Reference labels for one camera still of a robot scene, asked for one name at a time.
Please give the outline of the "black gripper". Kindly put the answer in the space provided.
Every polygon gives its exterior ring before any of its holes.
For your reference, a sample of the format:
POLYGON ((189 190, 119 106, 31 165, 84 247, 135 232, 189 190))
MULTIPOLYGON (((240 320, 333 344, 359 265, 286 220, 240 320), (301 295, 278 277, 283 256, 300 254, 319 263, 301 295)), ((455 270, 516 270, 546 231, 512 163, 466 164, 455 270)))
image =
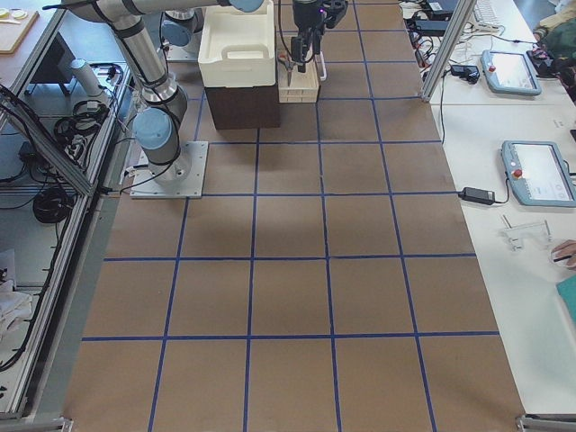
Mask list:
POLYGON ((306 72, 306 56, 310 50, 310 43, 304 35, 312 35, 312 53, 318 56, 325 29, 334 29, 346 16, 347 8, 346 0, 292 2, 292 17, 299 36, 291 37, 291 57, 300 73, 306 72))

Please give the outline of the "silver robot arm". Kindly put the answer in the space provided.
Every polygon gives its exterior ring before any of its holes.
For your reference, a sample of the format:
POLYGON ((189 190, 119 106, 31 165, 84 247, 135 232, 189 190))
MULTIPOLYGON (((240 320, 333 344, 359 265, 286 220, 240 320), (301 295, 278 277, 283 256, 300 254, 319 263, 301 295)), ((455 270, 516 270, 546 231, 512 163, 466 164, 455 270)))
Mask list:
POLYGON ((262 4, 261 1, 61 1, 43 8, 69 11, 83 20, 104 23, 111 29, 148 105, 148 109, 135 118, 136 141, 148 158, 152 178, 170 182, 187 173, 185 168, 178 166, 183 158, 179 128, 186 112, 184 90, 169 76, 142 17, 206 6, 252 14, 262 4))
POLYGON ((161 23, 163 38, 190 54, 198 54, 204 17, 202 8, 176 9, 164 12, 161 23))

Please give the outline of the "person's hand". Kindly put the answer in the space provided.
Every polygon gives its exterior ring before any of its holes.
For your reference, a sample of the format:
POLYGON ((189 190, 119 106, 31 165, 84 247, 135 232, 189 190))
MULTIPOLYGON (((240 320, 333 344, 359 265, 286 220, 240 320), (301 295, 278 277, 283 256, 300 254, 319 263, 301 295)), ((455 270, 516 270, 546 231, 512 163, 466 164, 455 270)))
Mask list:
POLYGON ((573 239, 565 240, 552 250, 551 257, 557 265, 574 270, 576 267, 576 241, 573 239))

